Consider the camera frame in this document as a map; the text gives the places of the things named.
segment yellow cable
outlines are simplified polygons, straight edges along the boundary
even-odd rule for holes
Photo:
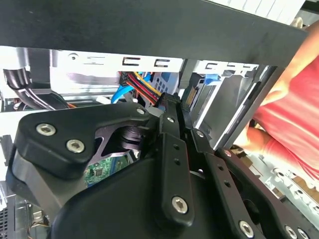
[[[157,94],[158,96],[161,96],[161,92],[159,92],[158,90],[154,89],[149,83],[147,83],[137,72],[134,72],[134,74],[136,75],[136,77],[142,81],[151,91],[153,91],[155,94]]]

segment person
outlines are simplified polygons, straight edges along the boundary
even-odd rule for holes
[[[319,185],[319,21],[275,83],[235,145]]]

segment green circuit board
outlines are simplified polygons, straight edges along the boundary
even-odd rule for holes
[[[88,166],[84,172],[84,182],[87,187],[90,187],[128,165],[127,158],[124,156],[102,159],[100,162]]]

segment black cable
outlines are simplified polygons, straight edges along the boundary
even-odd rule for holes
[[[15,90],[15,93],[20,98],[20,100],[30,108],[33,108],[35,110],[42,110],[43,108],[36,104],[25,92],[25,90]]]
[[[45,102],[44,100],[42,100],[39,96],[37,96],[32,89],[30,88],[26,88],[25,89],[26,93],[29,95],[29,97],[36,102],[38,105],[40,105],[41,107],[47,109],[47,110],[55,110],[55,108],[51,105],[49,105],[47,102]]]
[[[25,68],[18,70],[3,70],[8,86],[15,91],[18,97],[27,106],[33,109],[55,110],[55,107],[48,104],[37,96],[32,89],[29,88],[31,80]]]

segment white metal panel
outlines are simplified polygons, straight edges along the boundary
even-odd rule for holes
[[[290,24],[305,0],[210,0],[254,15]]]

